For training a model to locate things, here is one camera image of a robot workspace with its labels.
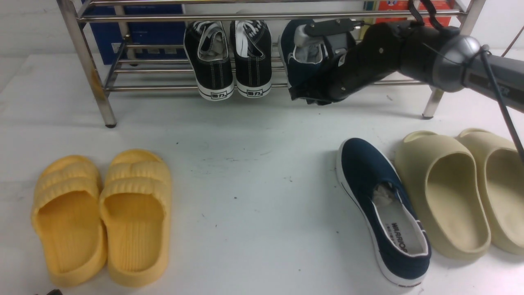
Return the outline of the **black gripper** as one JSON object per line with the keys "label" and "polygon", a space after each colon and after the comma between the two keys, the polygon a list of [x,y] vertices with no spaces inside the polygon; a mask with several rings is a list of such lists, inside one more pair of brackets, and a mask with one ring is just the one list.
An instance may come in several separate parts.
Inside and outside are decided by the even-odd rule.
{"label": "black gripper", "polygon": [[338,18],[296,28],[296,47],[324,43],[334,48],[351,49],[331,59],[323,75],[289,81],[292,100],[303,99],[307,104],[326,106],[346,99],[399,69],[404,46],[404,38],[400,34],[403,23],[372,25],[356,45],[351,32],[364,24],[362,20]]}

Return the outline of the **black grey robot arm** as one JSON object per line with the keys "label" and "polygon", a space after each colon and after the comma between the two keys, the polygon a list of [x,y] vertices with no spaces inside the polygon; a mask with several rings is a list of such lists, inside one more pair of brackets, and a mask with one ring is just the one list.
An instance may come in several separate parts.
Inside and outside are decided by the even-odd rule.
{"label": "black grey robot arm", "polygon": [[504,106],[523,111],[523,61],[489,54],[451,27],[409,20],[373,24],[356,42],[351,32],[363,24],[346,18],[296,28],[297,48],[320,45],[328,53],[312,73],[290,83],[292,99],[325,106],[398,72],[444,92],[467,88],[493,100],[501,96]]}

